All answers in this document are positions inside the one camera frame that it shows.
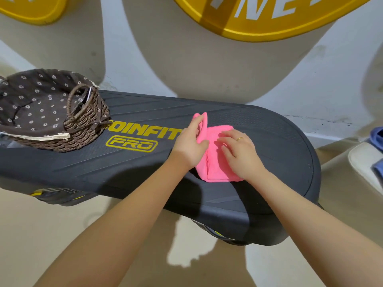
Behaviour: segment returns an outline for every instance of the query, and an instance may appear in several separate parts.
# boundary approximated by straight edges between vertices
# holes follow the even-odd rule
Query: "hand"
[[[202,120],[203,115],[200,115],[190,122],[189,126],[175,140],[169,156],[169,159],[178,160],[182,166],[187,168],[187,171],[194,168],[201,161],[202,156],[209,147],[209,140],[197,143],[198,125]]]
[[[226,137],[219,138],[218,141],[225,144],[222,151],[235,174],[248,181],[259,173],[265,173],[265,166],[259,159],[252,140],[245,133],[233,129],[223,131],[222,134]]]

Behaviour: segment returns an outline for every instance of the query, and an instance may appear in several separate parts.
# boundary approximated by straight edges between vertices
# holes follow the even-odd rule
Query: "yellow disc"
[[[63,14],[68,0],[0,0],[0,13],[30,24],[49,24]]]
[[[262,42],[306,33],[369,0],[175,0],[195,21],[226,38]]]

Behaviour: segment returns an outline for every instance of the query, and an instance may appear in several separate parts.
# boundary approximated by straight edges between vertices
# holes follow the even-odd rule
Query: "pink cloth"
[[[233,127],[222,125],[208,128],[208,114],[203,113],[203,116],[204,118],[198,127],[197,143],[209,140],[210,144],[201,162],[195,167],[199,176],[206,182],[242,181],[243,179],[231,170],[221,150],[223,144],[217,141],[219,137],[223,137],[222,131],[232,130]]]

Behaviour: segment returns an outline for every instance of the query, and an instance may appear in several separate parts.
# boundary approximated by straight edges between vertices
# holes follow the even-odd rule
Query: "woven basket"
[[[97,86],[69,71],[29,70],[0,83],[0,133],[38,149],[69,152],[111,124]]]

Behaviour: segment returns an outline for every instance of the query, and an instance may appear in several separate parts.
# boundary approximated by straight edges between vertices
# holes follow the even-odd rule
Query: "person's right hand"
[[[248,181],[266,171],[252,140],[245,133],[233,129],[223,131],[222,134],[226,137],[219,138],[218,141],[225,144],[222,151],[235,174]]]

